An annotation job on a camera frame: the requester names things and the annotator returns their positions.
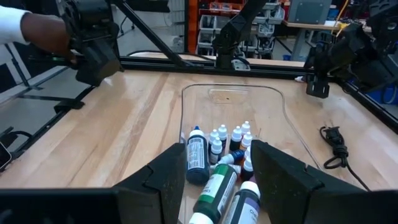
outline white sleeve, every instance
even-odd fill
[[[11,42],[29,44],[21,31],[21,19],[29,11],[0,6],[0,45]]]

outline blue bottle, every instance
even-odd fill
[[[187,141],[187,181],[191,184],[204,185],[210,178],[207,146],[205,133],[196,126]]]

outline power cord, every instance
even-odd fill
[[[328,143],[333,150],[333,157],[329,160],[327,160],[323,166],[325,169],[336,169],[338,167],[345,168],[347,167],[348,171],[351,173],[352,176],[355,177],[355,179],[367,190],[371,191],[369,187],[361,180],[361,178],[356,175],[356,173],[352,170],[352,168],[348,164],[348,151],[347,151],[347,146],[345,146],[344,138],[338,131],[339,127],[322,127],[319,129],[319,133],[323,140]],[[330,165],[332,162],[335,160],[340,159],[340,162],[334,165]]]

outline clear plastic bin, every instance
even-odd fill
[[[276,10],[270,11],[268,24],[279,25],[282,23],[284,18],[285,18],[285,9],[283,9],[282,7],[278,7]]]
[[[257,23],[257,24],[263,24],[267,21],[268,17],[269,17],[269,10],[264,10],[262,11],[264,16],[256,16],[256,18],[254,18],[253,23]]]
[[[259,37],[272,37],[275,32],[275,25],[268,23],[259,24],[257,27],[257,34]]]
[[[272,53],[275,46],[275,38],[264,38],[259,40],[258,52],[260,54]]]
[[[254,52],[259,45],[259,41],[257,39],[256,35],[250,35],[250,40],[249,41],[242,41],[242,46],[241,46],[241,50],[243,52]]]
[[[185,21],[185,11],[174,11],[169,14],[170,20],[172,22],[184,22]]]
[[[221,29],[227,24],[227,22],[230,20],[229,17],[226,16],[216,16],[216,34],[219,34]]]
[[[280,3],[279,3],[278,0],[273,0],[273,1],[267,2],[267,3],[264,5],[264,7],[263,7],[262,9],[265,9],[265,10],[274,10],[274,9],[276,9],[276,7],[278,7],[279,5],[280,5]]]
[[[196,125],[208,137],[211,130],[221,124],[225,124],[228,133],[231,133],[233,128],[249,121],[255,139],[266,141],[316,167],[317,163],[285,112],[284,96],[279,90],[267,86],[199,83],[183,89],[182,102],[180,132],[186,137]],[[234,192],[240,185],[241,181],[238,179]],[[193,206],[203,187],[186,182],[179,214],[182,223],[189,222]],[[264,210],[260,211],[257,223],[270,223]]]
[[[201,48],[206,48],[206,49],[212,49],[212,41],[213,41],[214,35],[213,34],[208,34],[208,33],[203,33],[202,30],[199,31],[199,36],[198,36],[198,47]]]
[[[216,17],[215,16],[202,16],[200,18],[199,29],[202,34],[212,34],[214,33],[216,27]]]

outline workbench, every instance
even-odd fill
[[[145,57],[164,57],[141,54]],[[249,59],[251,63],[302,66],[301,62]],[[222,77],[188,73],[126,70],[107,78],[0,176],[0,188],[104,187],[130,176],[180,139],[181,92],[195,83],[264,85],[281,91],[285,112],[308,151],[292,155],[358,187],[346,169],[325,170],[332,157],[319,135],[322,126],[340,126],[353,170],[372,190],[398,188],[398,138],[386,125],[330,84],[326,99],[305,94],[305,84],[266,78]],[[195,199],[185,201],[190,208]],[[192,209],[182,209],[187,222]],[[259,223],[269,223],[265,212]]]

